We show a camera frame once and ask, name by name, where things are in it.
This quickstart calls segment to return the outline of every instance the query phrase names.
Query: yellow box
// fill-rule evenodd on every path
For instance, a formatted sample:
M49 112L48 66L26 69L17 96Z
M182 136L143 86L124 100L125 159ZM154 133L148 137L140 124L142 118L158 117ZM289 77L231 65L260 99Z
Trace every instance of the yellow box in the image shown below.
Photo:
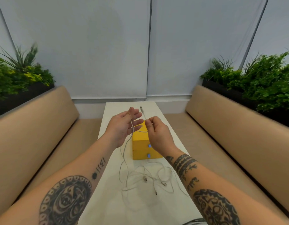
M139 131L134 132L132 136L133 160L159 159L162 158L157 151L155 151L150 144L149 135L146 132L147 128L145 122Z

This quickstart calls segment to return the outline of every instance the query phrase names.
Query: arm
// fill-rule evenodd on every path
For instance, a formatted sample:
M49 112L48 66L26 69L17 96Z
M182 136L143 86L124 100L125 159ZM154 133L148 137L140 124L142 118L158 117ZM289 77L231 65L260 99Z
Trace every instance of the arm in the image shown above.
M173 166L209 225L286 224L264 205L180 151L169 128L158 117L145 124L152 147Z
M105 170L114 149L120 147L133 125L143 119L138 109L120 113L110 120L106 132L85 153L50 176L12 205L0 217L0 225L74 225Z

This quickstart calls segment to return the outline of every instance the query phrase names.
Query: forearm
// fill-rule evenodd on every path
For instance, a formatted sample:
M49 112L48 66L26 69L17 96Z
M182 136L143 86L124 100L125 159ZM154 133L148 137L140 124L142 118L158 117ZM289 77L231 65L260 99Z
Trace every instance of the forearm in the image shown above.
M209 225L286 224L264 205L208 170L178 148L163 156L173 166L188 194Z
M75 224L94 192L115 145L102 136L0 217L0 224Z

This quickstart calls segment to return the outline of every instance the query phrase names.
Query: hand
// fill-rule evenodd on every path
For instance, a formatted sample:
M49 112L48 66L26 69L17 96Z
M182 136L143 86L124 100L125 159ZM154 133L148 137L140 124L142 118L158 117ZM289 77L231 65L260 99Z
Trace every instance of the hand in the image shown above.
M130 107L128 111L124 111L118 115L115 115L109 121L107 129L104 134L108 135L109 139L113 141L116 148L123 145L125 139L133 131L131 121L134 127L134 132L140 130L142 127L143 119L136 120L140 118L142 113L139 112L139 109L134 109Z
M166 155L166 151L176 147L168 126L159 117L149 118L145 121L145 125L148 130L150 144L161 155Z

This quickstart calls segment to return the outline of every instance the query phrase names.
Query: table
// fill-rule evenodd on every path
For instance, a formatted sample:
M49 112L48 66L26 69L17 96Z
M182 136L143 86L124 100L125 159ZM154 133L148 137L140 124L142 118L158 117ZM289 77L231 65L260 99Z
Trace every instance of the table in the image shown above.
M151 101L106 103L99 137L101 137L105 132L112 116L128 110L131 106L138 109L140 109L140 106L142 106L146 118L158 116L166 125L168 125L176 146L188 154L172 127L162 114L161 110L158 108L155 102ZM128 142L126 147L125 159L130 172L139 165L145 165L148 161L161 162L164 166L169 166L169 163L164 158L152 160L132 160L131 140ZM172 179L174 193L168 193L162 190L160 186L155 185L157 191L156 195L153 189L152 181L151 183L148 183L148 180L147 183L144 181L138 182L135 189L128 192L123 192L122 195L122 189L125 187L125 180L127 177L127 167L123 164L121 179L124 181L124 183L121 183L118 179L119 168L122 162L123 158L120 154L120 149L117 148L111 155L105 172L102 175L101 180L99 181L99 184L89 203L87 204L81 218L79 219L78 225L181 225L192 219L202 218L191 198L188 195L186 196L183 194L179 189L178 184L180 185L181 189L187 193L177 175L176 177L178 181L176 181L175 178ZM157 172L161 165L157 163L150 163L148 167L150 172Z

